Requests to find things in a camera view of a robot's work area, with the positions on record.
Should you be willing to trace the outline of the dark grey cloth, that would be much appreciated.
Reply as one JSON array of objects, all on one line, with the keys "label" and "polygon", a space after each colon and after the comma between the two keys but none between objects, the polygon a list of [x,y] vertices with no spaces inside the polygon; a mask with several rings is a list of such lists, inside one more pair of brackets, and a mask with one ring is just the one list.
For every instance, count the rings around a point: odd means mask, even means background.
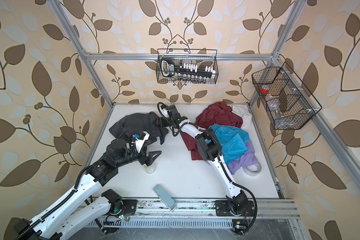
[{"label": "dark grey cloth", "polygon": [[158,127],[158,119],[159,116],[154,112],[131,114],[117,121],[110,127],[109,132],[116,139],[123,138],[127,140],[128,137],[145,131],[150,135],[148,142],[145,143],[146,146],[156,142],[158,140],[157,138],[160,139],[160,144],[162,145],[169,130],[165,127]]}]

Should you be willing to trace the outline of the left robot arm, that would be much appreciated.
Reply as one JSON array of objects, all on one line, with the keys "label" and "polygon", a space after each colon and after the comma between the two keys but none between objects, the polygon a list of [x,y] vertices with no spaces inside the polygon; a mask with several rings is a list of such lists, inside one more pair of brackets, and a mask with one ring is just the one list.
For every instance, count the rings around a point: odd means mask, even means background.
[{"label": "left robot arm", "polygon": [[133,162],[150,167],[161,151],[147,152],[152,144],[150,135],[143,131],[135,134],[122,133],[108,146],[101,158],[83,168],[74,186],[46,210],[31,220],[22,219],[15,224],[17,240],[67,240],[79,230],[95,221],[103,232],[106,229],[99,222],[103,215],[113,216],[117,220],[127,218],[127,207],[122,197],[109,189],[92,203],[91,196],[104,187],[119,168]]}]

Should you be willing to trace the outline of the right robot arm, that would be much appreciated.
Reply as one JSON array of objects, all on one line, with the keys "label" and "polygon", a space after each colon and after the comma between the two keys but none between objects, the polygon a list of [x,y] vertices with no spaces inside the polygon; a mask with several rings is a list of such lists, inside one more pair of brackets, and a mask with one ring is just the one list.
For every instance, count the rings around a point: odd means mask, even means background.
[{"label": "right robot arm", "polygon": [[214,130],[205,129],[192,123],[187,117],[181,116],[174,105],[168,106],[159,102],[157,109],[161,115],[158,123],[160,127],[169,127],[174,137],[183,132],[195,139],[203,161],[211,162],[211,166],[223,183],[229,213],[233,216],[244,217],[242,224],[233,225],[233,232],[238,236],[245,235],[257,218],[257,200],[249,189],[234,182]]}]

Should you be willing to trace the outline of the maroon cloth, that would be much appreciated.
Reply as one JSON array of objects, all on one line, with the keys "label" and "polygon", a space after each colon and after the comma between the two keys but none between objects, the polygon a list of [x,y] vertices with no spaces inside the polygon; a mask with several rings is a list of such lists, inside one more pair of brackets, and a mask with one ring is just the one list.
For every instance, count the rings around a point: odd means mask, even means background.
[{"label": "maroon cloth", "polygon": [[[195,124],[205,129],[214,124],[241,128],[243,118],[233,113],[233,108],[225,102],[217,102],[204,109],[203,112],[196,117]],[[183,131],[181,131],[181,136],[187,149],[191,152],[192,160],[202,161],[203,158],[199,154],[195,139]]]}]

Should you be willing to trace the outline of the teal cloth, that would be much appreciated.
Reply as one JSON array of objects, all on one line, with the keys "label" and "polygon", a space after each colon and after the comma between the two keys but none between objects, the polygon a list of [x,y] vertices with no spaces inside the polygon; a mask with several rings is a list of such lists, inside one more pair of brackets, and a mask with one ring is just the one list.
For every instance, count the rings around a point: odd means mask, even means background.
[{"label": "teal cloth", "polygon": [[221,147],[223,158],[229,164],[240,158],[248,151],[246,143],[250,140],[249,134],[237,127],[214,124],[210,126],[214,131]]}]

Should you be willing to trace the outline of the white cloth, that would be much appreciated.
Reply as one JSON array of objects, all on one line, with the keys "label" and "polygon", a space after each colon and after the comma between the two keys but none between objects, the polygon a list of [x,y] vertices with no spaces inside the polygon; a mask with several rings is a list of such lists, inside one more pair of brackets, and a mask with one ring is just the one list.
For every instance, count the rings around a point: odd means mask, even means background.
[{"label": "white cloth", "polygon": [[249,110],[236,105],[233,105],[232,109],[233,109],[232,112],[237,116],[241,117],[243,120],[241,129],[242,130],[248,129],[252,123],[252,115],[250,114]]}]

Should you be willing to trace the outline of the purple cloth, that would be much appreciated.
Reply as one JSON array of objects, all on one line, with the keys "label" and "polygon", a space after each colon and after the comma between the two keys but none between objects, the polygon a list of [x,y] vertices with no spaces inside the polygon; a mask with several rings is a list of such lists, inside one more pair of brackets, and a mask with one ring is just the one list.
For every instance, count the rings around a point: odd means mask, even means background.
[{"label": "purple cloth", "polygon": [[234,175],[240,168],[247,168],[255,166],[256,164],[258,164],[256,171],[249,169],[249,173],[256,175],[261,170],[261,165],[255,156],[255,148],[252,144],[252,141],[248,140],[245,145],[248,150],[239,158],[227,164],[228,169],[232,175]]}]

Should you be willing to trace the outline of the black socket set tool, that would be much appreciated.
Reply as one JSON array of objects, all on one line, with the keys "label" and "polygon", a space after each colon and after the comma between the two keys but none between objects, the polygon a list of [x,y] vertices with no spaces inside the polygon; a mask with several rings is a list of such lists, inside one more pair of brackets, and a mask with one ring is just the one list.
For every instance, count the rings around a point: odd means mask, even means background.
[{"label": "black socket set tool", "polygon": [[164,77],[172,78],[175,75],[193,75],[202,76],[206,78],[215,78],[218,75],[218,71],[213,69],[211,66],[202,68],[197,64],[188,62],[178,62],[169,59],[162,58],[159,60],[160,72]]}]

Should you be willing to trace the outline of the light blue sponge block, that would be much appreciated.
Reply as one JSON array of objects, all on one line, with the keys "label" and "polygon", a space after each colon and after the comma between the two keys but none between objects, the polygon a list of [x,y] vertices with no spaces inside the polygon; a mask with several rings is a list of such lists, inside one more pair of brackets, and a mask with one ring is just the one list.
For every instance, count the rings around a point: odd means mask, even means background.
[{"label": "light blue sponge block", "polygon": [[175,200],[161,187],[161,185],[156,185],[153,188],[153,191],[171,212],[175,211],[177,208]]}]

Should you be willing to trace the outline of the white tape roll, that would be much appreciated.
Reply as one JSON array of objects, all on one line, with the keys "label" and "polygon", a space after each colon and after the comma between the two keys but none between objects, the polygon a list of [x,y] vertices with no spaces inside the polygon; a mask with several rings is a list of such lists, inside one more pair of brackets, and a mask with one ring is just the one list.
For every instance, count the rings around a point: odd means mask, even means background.
[{"label": "white tape roll", "polygon": [[255,163],[251,166],[243,167],[243,171],[246,175],[255,177],[262,171],[262,165],[260,163]]}]

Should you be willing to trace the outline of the red capped clear bottle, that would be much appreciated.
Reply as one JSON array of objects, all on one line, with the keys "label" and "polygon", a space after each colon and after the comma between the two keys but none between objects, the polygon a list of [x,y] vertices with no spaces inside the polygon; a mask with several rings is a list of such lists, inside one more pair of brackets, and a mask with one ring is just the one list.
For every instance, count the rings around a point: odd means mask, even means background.
[{"label": "red capped clear bottle", "polygon": [[286,121],[287,117],[285,115],[285,112],[288,107],[288,99],[286,94],[271,94],[271,88],[269,85],[262,85],[260,90],[262,97],[266,103],[266,112],[269,114],[271,119],[277,122]]}]

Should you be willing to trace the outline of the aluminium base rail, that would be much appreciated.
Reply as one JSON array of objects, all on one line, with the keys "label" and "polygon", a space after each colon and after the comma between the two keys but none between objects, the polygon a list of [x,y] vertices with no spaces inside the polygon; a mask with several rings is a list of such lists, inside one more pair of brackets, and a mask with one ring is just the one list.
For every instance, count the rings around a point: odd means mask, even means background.
[{"label": "aluminium base rail", "polygon": [[298,208],[293,200],[258,199],[244,208],[244,212],[234,215],[225,199],[175,198],[175,209],[171,211],[159,198],[124,198],[122,213],[132,218],[159,219],[276,219],[299,220]]}]

